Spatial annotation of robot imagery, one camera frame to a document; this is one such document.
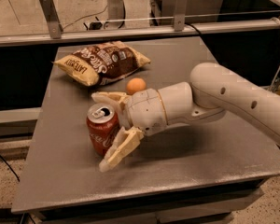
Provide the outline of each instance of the gray table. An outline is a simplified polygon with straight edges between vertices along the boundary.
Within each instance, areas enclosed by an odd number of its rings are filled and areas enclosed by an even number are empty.
[[[158,89],[188,80],[196,64],[215,60],[199,37],[127,44],[151,64],[105,87],[87,89],[53,68],[13,213],[43,219],[87,214],[84,220],[146,214],[151,223],[155,215],[168,222],[245,208],[261,195],[262,180],[280,175],[274,141],[229,112],[213,123],[146,137],[116,169],[100,173],[85,124],[92,92],[124,91],[133,77]],[[77,48],[60,48],[57,59]]]

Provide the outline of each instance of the snack bag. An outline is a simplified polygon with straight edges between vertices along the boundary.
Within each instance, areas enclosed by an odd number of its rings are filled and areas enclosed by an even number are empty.
[[[149,58],[120,41],[85,47],[54,62],[85,86],[117,81],[147,63]]]

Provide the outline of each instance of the red soda can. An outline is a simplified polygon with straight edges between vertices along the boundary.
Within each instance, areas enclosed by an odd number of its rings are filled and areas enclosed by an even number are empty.
[[[111,105],[99,103],[87,112],[87,127],[95,151],[104,156],[119,131],[119,117]]]

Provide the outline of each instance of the white robotic hand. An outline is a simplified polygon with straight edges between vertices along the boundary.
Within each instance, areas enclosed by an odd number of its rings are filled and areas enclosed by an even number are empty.
[[[140,144],[144,135],[162,132],[175,123],[196,124],[221,119],[225,110],[247,120],[280,146],[280,96],[215,63],[195,66],[189,81],[189,84],[182,82],[157,91],[148,89],[132,96],[121,93],[120,98],[112,92],[92,95],[95,102],[104,101],[114,106],[119,112],[120,124],[132,131],[118,133],[116,149],[120,151],[112,148],[112,159],[105,156],[101,171],[117,165]]]

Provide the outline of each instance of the can lid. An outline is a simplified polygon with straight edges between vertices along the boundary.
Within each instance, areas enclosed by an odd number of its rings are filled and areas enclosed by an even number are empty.
[[[114,108],[109,104],[98,103],[88,110],[87,117],[93,123],[106,123],[114,117]]]

